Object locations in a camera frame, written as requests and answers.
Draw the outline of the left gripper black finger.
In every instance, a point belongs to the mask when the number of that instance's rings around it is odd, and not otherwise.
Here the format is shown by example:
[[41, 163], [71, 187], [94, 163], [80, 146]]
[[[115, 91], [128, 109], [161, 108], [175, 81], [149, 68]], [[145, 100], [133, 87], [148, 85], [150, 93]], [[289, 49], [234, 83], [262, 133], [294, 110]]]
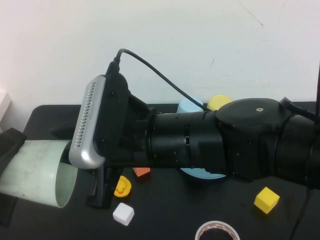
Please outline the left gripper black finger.
[[0, 226], [8, 227], [11, 222], [15, 205], [18, 201], [17, 197], [0, 194]]
[[0, 134], [0, 166], [6, 167], [19, 152], [27, 136], [21, 131], [10, 128]]

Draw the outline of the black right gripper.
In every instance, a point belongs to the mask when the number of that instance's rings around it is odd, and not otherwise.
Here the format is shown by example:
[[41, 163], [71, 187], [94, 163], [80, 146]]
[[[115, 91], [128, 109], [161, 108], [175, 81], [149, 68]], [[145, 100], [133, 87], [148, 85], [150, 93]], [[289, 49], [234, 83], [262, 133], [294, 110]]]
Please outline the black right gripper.
[[[109, 94], [103, 99], [104, 164], [94, 172], [92, 193], [85, 205], [109, 209], [121, 176], [120, 167], [149, 167], [151, 123], [157, 110], [132, 95]], [[49, 132], [56, 138], [73, 138], [76, 124], [64, 122]]]

